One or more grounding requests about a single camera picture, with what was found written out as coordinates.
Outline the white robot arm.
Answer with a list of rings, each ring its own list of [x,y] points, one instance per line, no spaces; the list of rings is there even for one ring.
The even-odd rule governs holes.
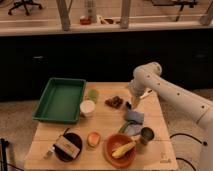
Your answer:
[[[213,171],[213,102],[172,84],[160,77],[162,67],[150,62],[136,67],[133,79],[128,84],[131,103],[137,107],[147,88],[155,91],[164,100],[185,111],[206,132],[200,153],[198,171]]]

